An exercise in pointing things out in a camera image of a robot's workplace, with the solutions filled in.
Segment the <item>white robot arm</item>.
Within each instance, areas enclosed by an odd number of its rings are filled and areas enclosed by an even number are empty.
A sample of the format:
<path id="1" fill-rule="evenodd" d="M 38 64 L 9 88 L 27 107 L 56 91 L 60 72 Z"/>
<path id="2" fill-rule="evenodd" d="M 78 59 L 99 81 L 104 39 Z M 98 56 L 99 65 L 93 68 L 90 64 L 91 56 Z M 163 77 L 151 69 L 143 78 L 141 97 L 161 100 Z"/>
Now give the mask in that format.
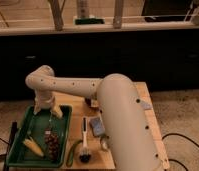
<path id="1" fill-rule="evenodd" d="M 127 76 L 114 73 L 103 78 L 64 78 L 43 65 L 28 74 L 25 83 L 35 91 L 37 110 L 52 106 L 53 92 L 96 100 L 116 171 L 163 171 L 140 96 Z"/>

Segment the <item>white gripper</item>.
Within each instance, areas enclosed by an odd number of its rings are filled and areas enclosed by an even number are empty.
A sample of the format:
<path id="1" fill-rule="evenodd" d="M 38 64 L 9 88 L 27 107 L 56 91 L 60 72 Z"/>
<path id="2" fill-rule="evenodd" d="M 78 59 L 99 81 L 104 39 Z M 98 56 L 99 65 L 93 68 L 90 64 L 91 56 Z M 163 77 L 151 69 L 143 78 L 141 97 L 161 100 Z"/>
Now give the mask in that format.
<path id="1" fill-rule="evenodd" d="M 59 105 L 55 105 L 55 97 L 53 94 L 42 95 L 38 94 L 35 97 L 35 106 L 34 106 L 34 114 L 37 114 L 41 111 L 41 109 L 50 109 L 51 113 L 57 118 L 61 119 L 63 116 L 63 112 Z"/>

